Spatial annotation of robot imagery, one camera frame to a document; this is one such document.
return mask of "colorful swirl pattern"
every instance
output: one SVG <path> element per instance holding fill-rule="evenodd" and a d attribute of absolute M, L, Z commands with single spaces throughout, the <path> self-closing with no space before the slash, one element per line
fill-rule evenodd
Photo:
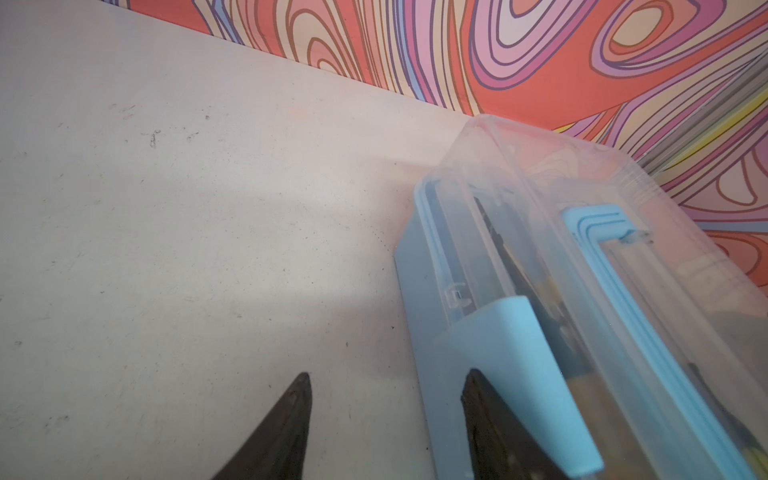
<path fill-rule="evenodd" d="M 636 159 L 768 51 L 759 0 L 105 0 Z M 658 180 L 768 293 L 765 94 Z"/>

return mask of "patterned wall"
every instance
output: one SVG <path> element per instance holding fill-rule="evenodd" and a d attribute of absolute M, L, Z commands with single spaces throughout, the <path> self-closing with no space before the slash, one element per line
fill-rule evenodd
<path fill-rule="evenodd" d="M 636 159 L 768 50 L 755 0 L 105 1 Z M 767 114 L 763 95 L 658 180 L 768 293 Z"/>

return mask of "white surface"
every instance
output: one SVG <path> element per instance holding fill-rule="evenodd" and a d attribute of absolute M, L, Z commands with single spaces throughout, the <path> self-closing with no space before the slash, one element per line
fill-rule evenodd
<path fill-rule="evenodd" d="M 102 4 L 0 2 L 0 477 L 430 478 L 392 249 L 467 117 Z"/>

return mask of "blue plastic container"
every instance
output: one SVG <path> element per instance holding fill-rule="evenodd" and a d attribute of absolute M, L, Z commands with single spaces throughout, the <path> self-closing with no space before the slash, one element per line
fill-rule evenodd
<path fill-rule="evenodd" d="M 768 478 L 768 300 L 627 155 L 480 116 L 396 264 L 441 480 L 471 368 L 571 478 Z"/>

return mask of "clear lid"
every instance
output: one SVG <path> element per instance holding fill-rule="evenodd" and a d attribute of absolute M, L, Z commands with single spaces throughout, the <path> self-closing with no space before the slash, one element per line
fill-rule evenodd
<path fill-rule="evenodd" d="M 768 300 L 630 157 L 482 115 L 420 188 L 446 318 L 530 299 L 598 476 L 768 478 Z"/>

